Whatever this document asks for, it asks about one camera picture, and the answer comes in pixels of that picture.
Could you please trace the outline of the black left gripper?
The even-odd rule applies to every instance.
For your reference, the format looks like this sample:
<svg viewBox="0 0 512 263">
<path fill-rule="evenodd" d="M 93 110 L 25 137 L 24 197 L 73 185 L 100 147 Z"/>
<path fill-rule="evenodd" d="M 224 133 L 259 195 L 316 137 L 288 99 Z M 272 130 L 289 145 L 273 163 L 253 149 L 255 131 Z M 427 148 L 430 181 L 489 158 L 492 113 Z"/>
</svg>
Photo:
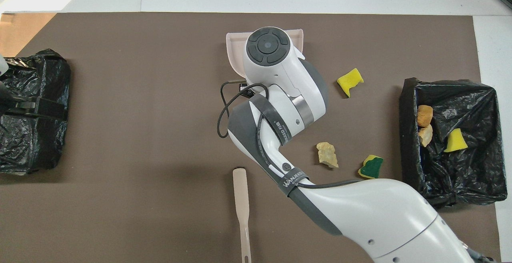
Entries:
<svg viewBox="0 0 512 263">
<path fill-rule="evenodd" d="M 67 120 L 67 110 L 64 104 L 42 97 L 14 95 L 3 82 L 0 83 L 0 103 L 2 116 Z"/>
</svg>

